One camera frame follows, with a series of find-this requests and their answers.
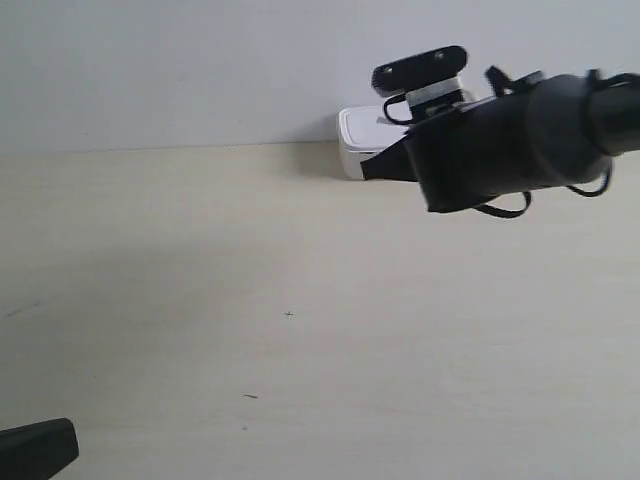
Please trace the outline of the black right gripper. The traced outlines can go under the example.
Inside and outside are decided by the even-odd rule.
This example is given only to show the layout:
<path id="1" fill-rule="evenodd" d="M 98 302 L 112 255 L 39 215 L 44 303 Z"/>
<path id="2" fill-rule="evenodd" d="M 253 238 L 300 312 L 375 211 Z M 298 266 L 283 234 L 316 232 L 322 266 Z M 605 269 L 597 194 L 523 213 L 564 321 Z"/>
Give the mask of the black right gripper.
<path id="1" fill-rule="evenodd" d="M 599 74 L 489 78 L 495 98 L 412 127 L 406 147 L 399 140 L 360 163 L 363 178 L 418 180 L 429 211 L 453 213 L 502 195 L 577 189 L 610 177 L 611 157 L 597 146 L 587 116 Z"/>

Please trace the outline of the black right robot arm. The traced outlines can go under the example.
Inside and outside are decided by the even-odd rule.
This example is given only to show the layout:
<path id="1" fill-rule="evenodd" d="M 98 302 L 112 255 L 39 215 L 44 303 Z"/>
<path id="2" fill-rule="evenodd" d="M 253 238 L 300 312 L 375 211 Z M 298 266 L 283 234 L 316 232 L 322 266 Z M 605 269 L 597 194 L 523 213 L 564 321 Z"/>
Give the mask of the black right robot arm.
<path id="1" fill-rule="evenodd" d="M 447 106 L 362 162 L 367 180 L 420 185 L 429 211 L 474 209 L 512 219 L 523 209 L 492 206 L 535 190 L 567 188 L 602 195 L 615 157 L 639 148 L 639 77 L 533 73 L 511 80 L 492 71 L 494 97 Z"/>

